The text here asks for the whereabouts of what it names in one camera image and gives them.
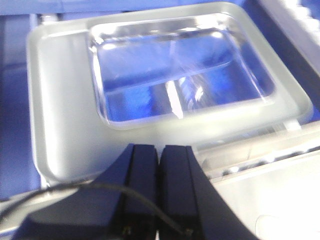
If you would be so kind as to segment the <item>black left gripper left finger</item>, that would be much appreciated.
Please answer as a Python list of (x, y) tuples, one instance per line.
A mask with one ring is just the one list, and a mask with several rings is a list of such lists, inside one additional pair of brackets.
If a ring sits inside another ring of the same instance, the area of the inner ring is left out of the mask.
[[(133, 147), (125, 186), (138, 192), (152, 203), (157, 203), (158, 155), (153, 145), (136, 144)], [(157, 218), (138, 199), (121, 194), (108, 238), (110, 240), (153, 240), (156, 237)]]

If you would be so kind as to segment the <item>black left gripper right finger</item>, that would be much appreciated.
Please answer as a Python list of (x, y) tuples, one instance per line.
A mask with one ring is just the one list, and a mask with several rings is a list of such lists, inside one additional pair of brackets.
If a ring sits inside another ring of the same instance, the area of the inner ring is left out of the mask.
[(212, 186), (190, 146), (166, 145), (160, 158), (161, 207), (184, 236), (163, 224), (161, 240), (256, 240)]

